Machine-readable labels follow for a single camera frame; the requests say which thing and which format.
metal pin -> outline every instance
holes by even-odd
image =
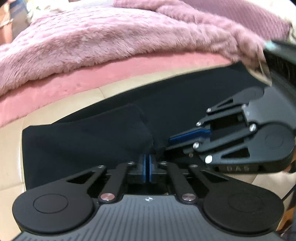
[[[250,132],[256,131],[256,129],[257,129],[256,124],[250,125],[250,128],[249,128]]]
[[[103,193],[100,198],[104,201],[112,201],[115,198],[115,195],[112,193]]]
[[[212,160],[213,160],[213,157],[212,157],[212,155],[208,155],[208,156],[206,156],[206,158],[205,158],[205,162],[206,162],[206,164],[209,164],[209,163],[211,163],[211,162],[212,162]]]
[[[195,200],[196,196],[194,194],[192,194],[192,193],[185,193],[185,194],[182,195],[182,199],[184,201],[189,201],[190,202],[190,201]]]
[[[193,144],[193,149],[197,149],[199,146],[200,146],[200,144],[199,144],[198,142],[195,142],[195,143]]]

black fabric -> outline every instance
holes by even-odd
[[[265,85],[238,63],[145,85],[54,124],[28,127],[22,136],[26,188],[161,152],[169,136],[194,127],[208,107],[251,86]]]
[[[2,7],[2,5],[6,2],[7,2],[7,0],[0,0],[0,7]]]

pink fuzzy blanket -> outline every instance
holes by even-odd
[[[199,11],[223,16],[240,23],[265,40],[286,40],[291,28],[289,21],[245,0],[183,0],[183,2]]]
[[[95,7],[45,16],[0,46],[0,95],[29,80],[140,53],[208,51],[248,66],[264,61],[259,36],[184,2],[115,0],[114,5],[126,9]]]

